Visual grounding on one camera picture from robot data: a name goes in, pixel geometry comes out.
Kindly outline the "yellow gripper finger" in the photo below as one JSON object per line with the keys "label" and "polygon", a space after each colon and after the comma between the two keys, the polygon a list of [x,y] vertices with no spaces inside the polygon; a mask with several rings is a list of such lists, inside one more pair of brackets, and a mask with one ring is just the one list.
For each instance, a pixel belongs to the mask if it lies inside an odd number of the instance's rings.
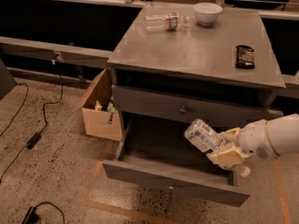
{"label": "yellow gripper finger", "polygon": [[207,157],[220,168],[229,171],[249,171],[245,159],[249,155],[235,142],[230,142],[223,147],[217,148]]}
{"label": "yellow gripper finger", "polygon": [[238,143],[238,136],[242,132],[242,129],[237,127],[230,130],[227,130],[225,132],[221,133],[221,136],[228,142],[228,143]]}

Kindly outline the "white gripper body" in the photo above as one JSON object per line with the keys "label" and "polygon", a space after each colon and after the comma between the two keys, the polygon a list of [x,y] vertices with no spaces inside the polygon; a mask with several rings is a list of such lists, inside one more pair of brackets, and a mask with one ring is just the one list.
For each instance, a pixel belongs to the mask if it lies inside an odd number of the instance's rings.
{"label": "white gripper body", "polygon": [[265,119],[246,125],[238,136],[238,144],[254,161],[269,161],[279,157],[270,141]]}

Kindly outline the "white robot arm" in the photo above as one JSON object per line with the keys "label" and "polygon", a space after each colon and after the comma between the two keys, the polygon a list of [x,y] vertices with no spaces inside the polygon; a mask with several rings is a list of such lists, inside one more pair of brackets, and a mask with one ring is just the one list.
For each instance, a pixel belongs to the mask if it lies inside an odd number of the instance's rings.
{"label": "white robot arm", "polygon": [[299,115],[261,119],[243,128],[233,128],[221,136],[227,141],[207,157],[224,169],[244,165],[246,160],[270,161],[299,151]]}

